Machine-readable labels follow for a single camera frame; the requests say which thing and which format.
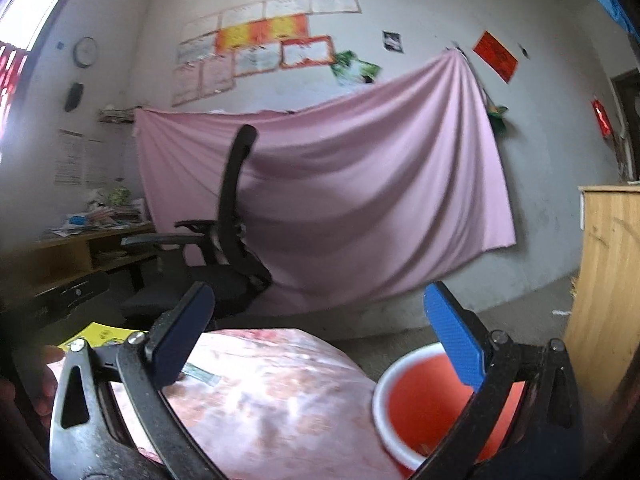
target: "pink cloth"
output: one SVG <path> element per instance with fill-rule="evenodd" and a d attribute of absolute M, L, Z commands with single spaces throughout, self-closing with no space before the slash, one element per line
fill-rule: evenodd
<path fill-rule="evenodd" d="M 456 50 L 416 72 L 295 114 L 139 110 L 138 156 L 159 232 L 215 218 L 237 129 L 247 244 L 274 284 L 254 314 L 378 300 L 515 243 L 494 135 Z"/>
<path fill-rule="evenodd" d="M 375 383 L 345 354 L 300 330 L 220 330 L 188 362 L 220 377 L 164 389 L 202 450 L 238 480 L 402 480 L 371 415 Z M 63 362 L 49 365 L 56 377 Z M 122 384 L 113 385 L 136 446 L 154 448 Z"/>

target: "red curtain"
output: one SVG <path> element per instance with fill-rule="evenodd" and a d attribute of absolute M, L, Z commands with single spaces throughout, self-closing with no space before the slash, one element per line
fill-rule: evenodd
<path fill-rule="evenodd" d="M 26 59 L 26 50 L 0 41 L 0 139 L 4 134 L 6 118 Z"/>

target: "doorway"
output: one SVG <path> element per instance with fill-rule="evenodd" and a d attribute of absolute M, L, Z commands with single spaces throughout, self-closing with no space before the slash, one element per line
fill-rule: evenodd
<path fill-rule="evenodd" d="M 626 131 L 634 167 L 634 178 L 640 171 L 640 72 L 632 70 L 611 79 L 626 123 Z"/>

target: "red bucket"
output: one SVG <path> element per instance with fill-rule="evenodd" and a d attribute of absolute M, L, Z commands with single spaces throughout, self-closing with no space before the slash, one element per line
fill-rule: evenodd
<path fill-rule="evenodd" d="M 513 385 L 478 460 L 498 451 L 523 388 L 524 383 Z M 410 472 L 416 471 L 453 426 L 472 393 L 458 379 L 440 343 L 405 355 L 383 374 L 373 396 L 373 417 L 386 450 Z"/>

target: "green picture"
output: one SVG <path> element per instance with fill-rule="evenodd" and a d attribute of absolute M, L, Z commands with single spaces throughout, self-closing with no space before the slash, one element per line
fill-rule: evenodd
<path fill-rule="evenodd" d="M 336 80 L 340 86 L 375 83 L 381 67 L 362 61 L 352 50 L 345 50 L 335 54 L 335 63 L 331 65 Z"/>

